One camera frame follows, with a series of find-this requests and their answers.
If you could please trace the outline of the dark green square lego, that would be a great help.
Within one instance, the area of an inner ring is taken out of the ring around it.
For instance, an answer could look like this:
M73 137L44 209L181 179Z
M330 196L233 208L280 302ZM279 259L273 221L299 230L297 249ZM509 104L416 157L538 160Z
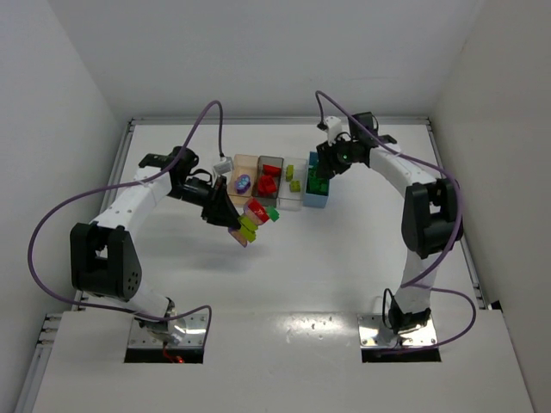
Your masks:
M329 194L329 181L325 178L318 177L316 166L311 166L308 169L306 192L319 196L327 196Z

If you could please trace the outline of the purple flower lego stack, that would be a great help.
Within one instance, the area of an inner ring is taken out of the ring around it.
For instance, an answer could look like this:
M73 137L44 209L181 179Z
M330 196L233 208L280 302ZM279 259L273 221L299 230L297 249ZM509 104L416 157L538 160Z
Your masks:
M237 194L245 194L251 188L251 177L248 174L238 176L234 182L234 189Z

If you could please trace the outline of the lime purple lego stack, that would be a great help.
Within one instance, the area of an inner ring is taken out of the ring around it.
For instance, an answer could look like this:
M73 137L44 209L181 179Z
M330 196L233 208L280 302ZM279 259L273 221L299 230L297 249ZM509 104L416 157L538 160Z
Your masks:
M243 206L238 217L238 227L228 233L244 248L257 239L257 230L268 221L276 222L280 218L274 206L263 206L256 198L250 198Z

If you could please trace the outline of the lime curved lego brick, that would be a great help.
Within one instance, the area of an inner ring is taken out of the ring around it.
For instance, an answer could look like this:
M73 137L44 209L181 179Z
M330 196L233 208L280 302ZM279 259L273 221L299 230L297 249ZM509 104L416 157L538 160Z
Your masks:
M285 179L287 182L291 182L294 178L294 166L289 164L285 170Z

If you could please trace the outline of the lime square lego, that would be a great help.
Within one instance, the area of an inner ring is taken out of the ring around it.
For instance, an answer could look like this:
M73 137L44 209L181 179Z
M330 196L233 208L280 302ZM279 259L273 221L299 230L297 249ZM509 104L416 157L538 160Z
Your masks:
M291 181L289 183L289 191L291 193L299 193L301 191L300 181Z

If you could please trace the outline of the red flower lego brick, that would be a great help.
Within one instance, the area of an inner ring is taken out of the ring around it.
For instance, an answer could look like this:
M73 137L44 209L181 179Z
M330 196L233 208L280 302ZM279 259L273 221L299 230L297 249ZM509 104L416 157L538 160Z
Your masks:
M276 180L280 177L282 169L265 164L257 180L257 192L260 196L271 196L277 192Z

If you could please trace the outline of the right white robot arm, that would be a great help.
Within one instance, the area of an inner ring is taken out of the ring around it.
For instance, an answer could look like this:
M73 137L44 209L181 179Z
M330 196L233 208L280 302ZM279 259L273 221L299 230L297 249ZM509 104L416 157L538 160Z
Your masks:
M402 153L390 135L380 135L371 113L355 115L349 130L335 116L321 119L318 129L326 141L316 147L316 175L330 180L361 163L384 177L403 197L401 236L406 264L383 323L398 334L425 326L430 318L430 295L442 256L462 236L458 196L449 178L435 178Z

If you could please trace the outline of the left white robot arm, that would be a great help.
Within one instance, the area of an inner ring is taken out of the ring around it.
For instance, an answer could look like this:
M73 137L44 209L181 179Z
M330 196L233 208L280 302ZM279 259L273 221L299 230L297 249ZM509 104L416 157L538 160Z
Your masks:
M146 284L133 237L166 197L200 207L201 218L210 225L238 228L238 212L227 193L226 178L203 180L205 171L198 164L198 156L180 146L169 155L145 155L130 186L90 223L72 228L72 285L120 303L151 331L171 331L176 323L175 304Z

